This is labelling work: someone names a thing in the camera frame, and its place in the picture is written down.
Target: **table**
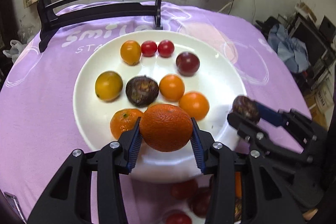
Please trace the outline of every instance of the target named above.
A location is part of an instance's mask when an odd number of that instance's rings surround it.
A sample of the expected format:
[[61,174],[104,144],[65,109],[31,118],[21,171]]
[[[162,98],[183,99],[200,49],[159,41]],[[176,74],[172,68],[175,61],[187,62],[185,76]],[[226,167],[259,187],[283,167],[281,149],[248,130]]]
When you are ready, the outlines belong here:
[[[60,13],[91,5],[74,5]],[[225,54],[241,75],[250,98],[276,110],[295,108],[310,116],[290,72],[249,22],[163,3],[162,24],[164,30],[195,36]],[[84,62],[119,35],[153,28],[149,16],[95,20],[63,27],[43,53],[38,50],[38,34],[21,54],[0,93],[0,188],[17,195],[26,217],[68,155],[76,148],[90,151],[77,129],[72,109],[74,84]],[[302,151],[282,128],[264,121],[259,125],[277,144]],[[246,153],[248,146],[241,141],[236,150]],[[199,178],[200,183],[207,183],[206,179]],[[91,193],[96,190],[95,182],[93,179]],[[166,211],[186,207],[169,196],[167,185],[122,176],[121,186],[131,224],[154,224]],[[91,204],[92,219],[97,223],[95,198],[91,198]]]

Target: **metal screw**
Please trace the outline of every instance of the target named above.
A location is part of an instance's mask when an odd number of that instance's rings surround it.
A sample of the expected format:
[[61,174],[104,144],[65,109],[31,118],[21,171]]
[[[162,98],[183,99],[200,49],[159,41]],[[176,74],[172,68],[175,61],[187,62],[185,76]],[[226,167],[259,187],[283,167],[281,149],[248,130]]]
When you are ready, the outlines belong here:
[[313,157],[312,156],[308,156],[307,163],[312,163],[312,162],[313,162]]
[[76,149],[74,151],[72,151],[72,155],[75,157],[78,157],[82,154],[82,151],[80,149]]
[[220,142],[214,142],[214,143],[212,144],[212,147],[213,147],[214,149],[221,149],[221,148],[223,147],[223,144],[220,143]]
[[261,132],[257,133],[257,139],[261,140],[264,137],[264,134],[262,134]]
[[120,146],[120,143],[118,143],[118,142],[112,142],[112,143],[110,143],[110,148],[115,149],[115,148],[118,148],[119,146]]
[[254,157],[254,158],[258,158],[260,156],[260,152],[257,151],[257,150],[252,150],[250,152],[251,156]]

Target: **red cherry tomato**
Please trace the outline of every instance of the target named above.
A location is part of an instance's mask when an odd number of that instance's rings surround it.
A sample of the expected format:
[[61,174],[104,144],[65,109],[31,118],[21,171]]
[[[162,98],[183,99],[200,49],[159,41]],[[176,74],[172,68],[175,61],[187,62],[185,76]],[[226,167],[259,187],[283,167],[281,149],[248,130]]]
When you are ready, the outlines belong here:
[[211,198],[210,188],[200,188],[198,193],[189,201],[188,205],[191,211],[198,217],[207,216]]
[[192,224],[192,221],[189,216],[179,213],[168,216],[166,224]]
[[157,51],[159,52],[159,55],[162,57],[171,57],[175,50],[174,44],[170,40],[162,40],[160,44],[157,47]]
[[200,60],[192,52],[181,52],[176,58],[178,72],[183,76],[193,76],[200,67]]
[[187,199],[194,196],[197,192],[198,184],[196,180],[188,180],[181,183],[175,183],[170,188],[170,194],[178,199]]
[[147,40],[141,44],[141,52],[145,57],[152,57],[155,55],[158,47],[154,41]]

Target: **white plate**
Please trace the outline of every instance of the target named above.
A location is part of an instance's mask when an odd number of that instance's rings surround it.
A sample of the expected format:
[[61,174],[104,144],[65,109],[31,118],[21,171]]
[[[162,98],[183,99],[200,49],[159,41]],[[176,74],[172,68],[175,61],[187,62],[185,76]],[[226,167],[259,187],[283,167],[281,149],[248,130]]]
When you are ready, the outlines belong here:
[[[169,39],[175,45],[171,58],[141,57],[136,66],[128,66],[120,57],[120,47],[127,40],[140,44],[146,40]],[[123,108],[134,108],[125,94],[128,80],[136,75],[147,75],[157,83],[169,73],[178,73],[175,60],[183,51],[194,52],[200,60],[200,67],[192,77],[182,77],[185,91],[203,93],[210,103],[206,118],[198,122],[199,128],[212,134],[216,141],[231,149],[238,143],[236,130],[231,128],[226,116],[237,95],[246,95],[244,84],[233,65],[221,53],[208,44],[177,32],[145,30],[117,37],[99,48],[85,62],[78,74],[73,91],[73,113],[80,133],[92,150],[99,150],[114,137],[110,132],[110,120],[115,112]],[[123,79],[121,96],[114,102],[104,103],[95,95],[95,81],[104,71],[114,70]],[[161,94],[157,100],[164,101]],[[136,167],[131,176],[149,182],[167,183],[187,180],[200,174],[196,166],[190,142],[182,149],[162,153],[143,144]]]

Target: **orange tomato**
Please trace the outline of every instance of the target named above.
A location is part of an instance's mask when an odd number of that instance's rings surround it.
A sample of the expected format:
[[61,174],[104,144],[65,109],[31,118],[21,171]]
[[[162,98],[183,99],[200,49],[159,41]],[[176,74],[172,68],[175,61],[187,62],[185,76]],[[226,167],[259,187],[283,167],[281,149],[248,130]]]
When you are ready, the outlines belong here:
[[137,41],[128,40],[120,48],[121,58],[130,66],[139,63],[141,57],[141,46]]
[[179,100],[178,106],[196,121],[204,119],[210,106],[207,98],[200,92],[192,91],[184,94]]
[[184,83],[177,75],[166,75],[159,84],[159,90],[167,101],[177,102],[184,93]]

